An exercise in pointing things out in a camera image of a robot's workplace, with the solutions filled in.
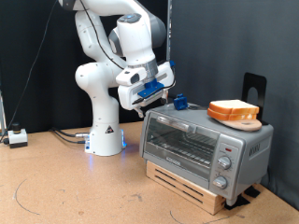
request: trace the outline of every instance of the table surface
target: table surface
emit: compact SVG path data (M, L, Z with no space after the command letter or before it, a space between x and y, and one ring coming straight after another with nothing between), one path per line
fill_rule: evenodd
M245 196L250 204L210 215L146 177L142 122L121 127L128 147L111 157L87 154L53 133L28 134L29 147L0 146L0 222L299 223L298 211L261 185L256 199Z

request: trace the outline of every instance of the toast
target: toast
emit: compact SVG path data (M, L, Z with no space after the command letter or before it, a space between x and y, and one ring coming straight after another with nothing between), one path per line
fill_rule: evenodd
M207 110L207 114L213 119L219 120L241 120L241 119L256 119L256 114L222 114L211 109Z
M209 109L225 115L256 115L260 111L258 106L240 100L212 101L209 103Z

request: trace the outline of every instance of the toaster oven knob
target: toaster oven knob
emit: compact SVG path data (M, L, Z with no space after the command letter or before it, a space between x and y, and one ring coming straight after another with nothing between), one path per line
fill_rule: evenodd
M218 159L218 164L224 169L227 170L231 167L231 160L228 157L220 157Z
M220 189L225 189L227 187L227 181L223 176L218 176L214 181L213 185Z

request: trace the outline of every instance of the toaster oven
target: toaster oven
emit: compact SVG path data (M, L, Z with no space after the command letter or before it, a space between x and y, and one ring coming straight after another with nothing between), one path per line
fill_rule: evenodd
M164 105L147 112L140 156L226 198L237 196L266 174L273 127L235 130L192 105L177 111Z

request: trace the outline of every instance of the wooden pallet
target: wooden pallet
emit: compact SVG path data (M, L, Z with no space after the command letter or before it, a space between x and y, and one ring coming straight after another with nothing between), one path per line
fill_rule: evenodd
M215 215L224 207L225 198L222 196L203 189L150 161L148 161L147 165L147 176L166 188L171 189L191 203L203 208L211 215Z

